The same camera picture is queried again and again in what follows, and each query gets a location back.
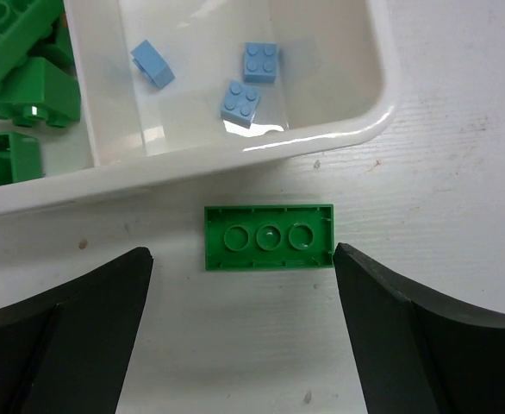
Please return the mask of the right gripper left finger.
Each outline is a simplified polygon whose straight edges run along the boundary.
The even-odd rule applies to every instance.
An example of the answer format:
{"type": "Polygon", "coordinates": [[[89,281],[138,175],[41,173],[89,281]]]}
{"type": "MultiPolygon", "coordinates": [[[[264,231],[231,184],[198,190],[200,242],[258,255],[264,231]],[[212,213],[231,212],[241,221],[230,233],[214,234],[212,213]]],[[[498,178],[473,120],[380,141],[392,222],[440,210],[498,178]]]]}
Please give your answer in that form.
{"type": "Polygon", "coordinates": [[[0,413],[114,413],[153,257],[135,248],[0,309],[0,413]]]}

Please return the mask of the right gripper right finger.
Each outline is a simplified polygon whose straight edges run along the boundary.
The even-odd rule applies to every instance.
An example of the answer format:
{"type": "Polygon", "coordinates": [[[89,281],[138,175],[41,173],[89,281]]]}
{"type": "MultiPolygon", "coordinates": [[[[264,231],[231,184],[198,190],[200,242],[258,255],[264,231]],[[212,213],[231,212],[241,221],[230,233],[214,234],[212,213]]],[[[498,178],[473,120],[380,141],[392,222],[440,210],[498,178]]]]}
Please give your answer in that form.
{"type": "Polygon", "coordinates": [[[341,307],[370,413],[505,413],[505,314],[334,252],[341,307]]]}

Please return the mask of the green long lego brick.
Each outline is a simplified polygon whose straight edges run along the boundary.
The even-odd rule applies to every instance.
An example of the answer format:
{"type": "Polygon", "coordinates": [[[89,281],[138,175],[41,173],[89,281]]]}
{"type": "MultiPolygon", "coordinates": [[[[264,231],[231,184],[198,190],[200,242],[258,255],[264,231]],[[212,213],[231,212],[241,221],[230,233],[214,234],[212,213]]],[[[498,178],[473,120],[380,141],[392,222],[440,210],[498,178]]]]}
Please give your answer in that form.
{"type": "Polygon", "coordinates": [[[277,271],[333,265],[334,206],[206,206],[207,271],[277,271]]]}

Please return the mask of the small green lego brick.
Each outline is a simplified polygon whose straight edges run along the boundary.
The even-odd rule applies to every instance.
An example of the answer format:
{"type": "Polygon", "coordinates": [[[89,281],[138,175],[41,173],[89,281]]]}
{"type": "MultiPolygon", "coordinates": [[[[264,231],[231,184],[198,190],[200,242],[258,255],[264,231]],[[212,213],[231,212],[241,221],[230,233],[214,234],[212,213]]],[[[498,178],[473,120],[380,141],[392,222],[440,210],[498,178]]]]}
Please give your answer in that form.
{"type": "Polygon", "coordinates": [[[0,186],[42,177],[39,141],[13,131],[0,132],[0,186]]]}

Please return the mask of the orange flower green lego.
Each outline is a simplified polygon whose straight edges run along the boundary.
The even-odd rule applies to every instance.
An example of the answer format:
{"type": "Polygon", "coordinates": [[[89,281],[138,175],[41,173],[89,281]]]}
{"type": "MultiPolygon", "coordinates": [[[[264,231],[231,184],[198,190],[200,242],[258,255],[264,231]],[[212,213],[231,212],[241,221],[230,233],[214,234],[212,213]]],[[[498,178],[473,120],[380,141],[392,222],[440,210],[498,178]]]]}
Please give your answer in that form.
{"type": "Polygon", "coordinates": [[[0,120],[32,128],[45,123],[66,128],[81,119],[78,81],[42,57],[14,70],[0,90],[0,120]]]}

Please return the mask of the blue small lego plate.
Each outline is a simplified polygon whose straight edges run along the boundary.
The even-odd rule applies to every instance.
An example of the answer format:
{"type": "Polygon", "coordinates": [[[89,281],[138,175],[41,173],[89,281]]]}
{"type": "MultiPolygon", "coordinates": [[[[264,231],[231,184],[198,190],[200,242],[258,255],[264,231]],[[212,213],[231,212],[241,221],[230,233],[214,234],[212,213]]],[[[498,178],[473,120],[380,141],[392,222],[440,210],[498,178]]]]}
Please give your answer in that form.
{"type": "Polygon", "coordinates": [[[262,93],[258,87],[231,80],[221,101],[221,119],[249,129],[258,110],[261,96],[262,93]]]}
{"type": "Polygon", "coordinates": [[[274,84],[278,70],[276,43],[246,42],[243,54],[243,80],[249,84],[274,84]]]}
{"type": "Polygon", "coordinates": [[[133,49],[131,55],[136,67],[158,89],[164,89],[175,78],[168,63],[148,40],[133,49]]]}

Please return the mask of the green yellow lego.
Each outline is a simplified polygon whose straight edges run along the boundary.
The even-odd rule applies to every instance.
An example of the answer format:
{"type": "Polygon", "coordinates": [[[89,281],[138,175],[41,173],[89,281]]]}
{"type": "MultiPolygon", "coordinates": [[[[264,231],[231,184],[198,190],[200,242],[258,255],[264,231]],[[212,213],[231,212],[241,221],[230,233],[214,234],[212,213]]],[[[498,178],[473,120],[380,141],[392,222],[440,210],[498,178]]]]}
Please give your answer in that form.
{"type": "Polygon", "coordinates": [[[36,42],[49,36],[63,11],[61,1],[0,1],[0,84],[36,42]]]}

